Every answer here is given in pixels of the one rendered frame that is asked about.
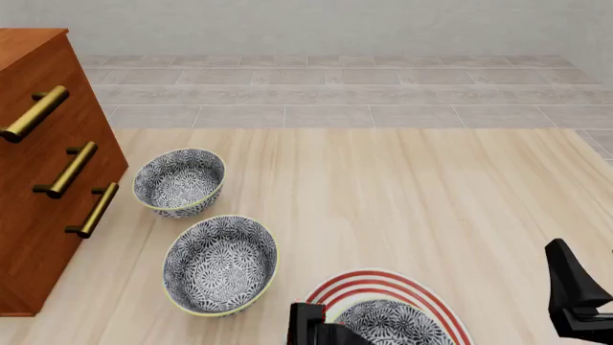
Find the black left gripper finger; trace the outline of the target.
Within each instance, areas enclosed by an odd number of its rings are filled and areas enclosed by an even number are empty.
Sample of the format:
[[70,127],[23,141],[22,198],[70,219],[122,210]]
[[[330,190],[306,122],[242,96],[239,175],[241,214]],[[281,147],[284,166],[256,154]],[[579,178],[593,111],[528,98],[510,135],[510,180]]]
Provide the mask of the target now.
[[294,303],[290,306],[288,345],[315,345],[315,329],[326,320],[324,304]]

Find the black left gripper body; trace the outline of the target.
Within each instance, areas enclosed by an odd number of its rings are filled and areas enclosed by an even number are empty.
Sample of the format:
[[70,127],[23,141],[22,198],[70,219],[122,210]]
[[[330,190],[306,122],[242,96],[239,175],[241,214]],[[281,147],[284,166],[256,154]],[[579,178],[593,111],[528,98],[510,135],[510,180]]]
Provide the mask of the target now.
[[342,324],[325,324],[325,345],[374,345]]

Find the white plate with red rings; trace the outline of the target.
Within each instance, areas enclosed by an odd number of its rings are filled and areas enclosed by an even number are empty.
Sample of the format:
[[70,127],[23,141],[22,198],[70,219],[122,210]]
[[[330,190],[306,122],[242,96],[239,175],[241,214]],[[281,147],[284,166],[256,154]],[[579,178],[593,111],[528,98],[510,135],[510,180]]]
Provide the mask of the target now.
[[304,301],[324,304],[326,321],[334,323],[341,312],[354,304],[378,299],[409,304],[443,327],[455,345],[475,345],[457,313],[434,290],[389,269],[352,269],[332,275],[314,287]]

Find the small patterned black-white bowl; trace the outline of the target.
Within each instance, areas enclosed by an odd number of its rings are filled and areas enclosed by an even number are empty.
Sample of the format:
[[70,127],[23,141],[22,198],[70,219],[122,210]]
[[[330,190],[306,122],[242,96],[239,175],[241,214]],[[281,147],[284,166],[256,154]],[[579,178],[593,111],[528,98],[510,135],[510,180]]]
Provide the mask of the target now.
[[136,174],[136,199],[164,218],[191,218],[211,208],[225,183],[224,160],[206,149],[175,149],[146,163]]

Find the large patterned black-white bowl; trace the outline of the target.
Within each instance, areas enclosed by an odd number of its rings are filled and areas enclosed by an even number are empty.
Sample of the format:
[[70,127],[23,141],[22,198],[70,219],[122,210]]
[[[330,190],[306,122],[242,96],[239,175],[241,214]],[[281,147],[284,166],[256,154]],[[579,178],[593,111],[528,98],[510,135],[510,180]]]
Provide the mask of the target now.
[[163,263],[162,282],[180,310],[226,317],[250,308],[271,286],[279,266],[273,235],[239,215],[207,218],[179,235]]

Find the wooden cabinet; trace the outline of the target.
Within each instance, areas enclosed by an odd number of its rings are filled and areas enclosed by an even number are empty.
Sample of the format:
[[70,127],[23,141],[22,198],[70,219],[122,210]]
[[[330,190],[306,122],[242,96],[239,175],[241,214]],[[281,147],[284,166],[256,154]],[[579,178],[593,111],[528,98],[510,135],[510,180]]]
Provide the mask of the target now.
[[[34,105],[32,94],[57,85],[70,95],[20,143],[0,137],[0,316],[32,316],[81,241],[64,232],[83,223],[104,188],[128,163],[79,64],[67,31],[0,28],[0,129]],[[73,159],[70,147],[98,150],[63,197],[32,192],[51,184]]]

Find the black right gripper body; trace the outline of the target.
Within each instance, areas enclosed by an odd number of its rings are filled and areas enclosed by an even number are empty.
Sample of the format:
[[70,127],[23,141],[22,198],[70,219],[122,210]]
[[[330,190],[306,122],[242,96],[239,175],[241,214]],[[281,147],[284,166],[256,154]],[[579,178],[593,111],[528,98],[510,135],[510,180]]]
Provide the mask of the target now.
[[598,310],[609,303],[610,301],[559,307],[559,336],[580,340],[613,340],[613,312],[602,313]]

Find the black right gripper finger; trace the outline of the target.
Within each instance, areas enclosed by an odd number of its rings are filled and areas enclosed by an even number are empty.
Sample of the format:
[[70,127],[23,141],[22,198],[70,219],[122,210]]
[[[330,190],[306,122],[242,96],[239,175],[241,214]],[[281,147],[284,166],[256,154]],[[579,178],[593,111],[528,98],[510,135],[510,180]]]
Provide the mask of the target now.
[[551,287],[549,312],[597,309],[613,302],[613,295],[591,278],[564,240],[548,243],[545,253]]

